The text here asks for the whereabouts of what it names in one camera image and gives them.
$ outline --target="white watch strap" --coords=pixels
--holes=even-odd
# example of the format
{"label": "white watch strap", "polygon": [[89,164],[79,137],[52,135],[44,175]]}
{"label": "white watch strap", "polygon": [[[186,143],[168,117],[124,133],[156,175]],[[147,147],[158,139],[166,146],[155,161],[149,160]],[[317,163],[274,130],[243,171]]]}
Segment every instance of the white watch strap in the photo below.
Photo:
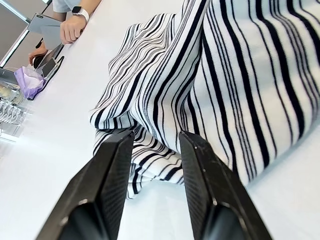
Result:
{"label": "white watch strap", "polygon": [[81,11],[79,12],[79,15],[84,16],[84,17],[85,17],[85,21],[88,23],[88,21],[89,21],[89,14],[88,14],[88,12],[87,12],[84,8],[81,9]]}

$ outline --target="purple cloth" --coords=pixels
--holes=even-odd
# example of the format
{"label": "purple cloth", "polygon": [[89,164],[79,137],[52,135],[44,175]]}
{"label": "purple cloth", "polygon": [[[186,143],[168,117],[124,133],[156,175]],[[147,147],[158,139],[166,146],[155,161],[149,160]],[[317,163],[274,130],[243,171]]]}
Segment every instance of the purple cloth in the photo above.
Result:
{"label": "purple cloth", "polygon": [[21,67],[14,76],[25,98],[33,99],[45,85],[45,79],[37,72],[27,67]]}

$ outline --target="striped knit garment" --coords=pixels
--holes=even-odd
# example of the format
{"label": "striped knit garment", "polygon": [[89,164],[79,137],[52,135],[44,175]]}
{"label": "striped knit garment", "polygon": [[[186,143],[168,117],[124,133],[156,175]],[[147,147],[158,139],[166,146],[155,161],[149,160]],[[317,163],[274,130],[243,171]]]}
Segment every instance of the striped knit garment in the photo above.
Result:
{"label": "striped knit garment", "polygon": [[247,184],[319,112],[319,0],[185,0],[132,25],[90,112],[94,152],[135,133],[127,197],[153,179],[183,184],[179,132],[201,135]]}

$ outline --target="white table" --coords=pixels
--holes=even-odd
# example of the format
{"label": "white table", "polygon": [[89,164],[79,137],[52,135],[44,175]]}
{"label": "white table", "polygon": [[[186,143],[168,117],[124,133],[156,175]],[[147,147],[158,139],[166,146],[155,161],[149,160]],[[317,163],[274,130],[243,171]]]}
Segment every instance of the white table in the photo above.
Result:
{"label": "white table", "polygon": [[[81,38],[65,47],[59,72],[0,162],[0,239],[34,239],[64,188],[92,157],[88,111],[108,80],[128,26],[177,12],[181,0],[102,0]],[[320,127],[247,189],[274,239],[320,238]],[[125,202],[119,240],[193,239],[183,186],[154,181]]]}

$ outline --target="textured black plastic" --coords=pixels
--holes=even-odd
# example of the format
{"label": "textured black plastic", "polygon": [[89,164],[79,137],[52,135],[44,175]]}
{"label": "textured black plastic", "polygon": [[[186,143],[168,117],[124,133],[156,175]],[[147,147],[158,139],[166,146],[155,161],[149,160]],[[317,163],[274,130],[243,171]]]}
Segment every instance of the textured black plastic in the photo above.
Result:
{"label": "textured black plastic", "polygon": [[101,144],[96,155],[71,179],[37,240],[64,240],[66,234],[72,234],[72,240],[117,239],[133,141],[133,132],[126,131]]}
{"label": "textured black plastic", "polygon": [[204,238],[210,214],[212,199],[196,161],[195,148],[190,141],[180,135],[184,187],[190,212],[191,225],[195,240]]}
{"label": "textured black plastic", "polygon": [[98,207],[110,240],[118,237],[130,175],[133,142],[119,147],[99,195]]}
{"label": "textured black plastic", "polygon": [[210,144],[189,132],[181,132],[179,137],[194,239],[221,239],[213,231],[222,230],[217,227],[221,222],[217,219],[221,219],[219,214],[225,213],[221,210],[225,208],[229,211],[225,216],[233,214],[245,239],[272,239],[239,178],[215,155]]}

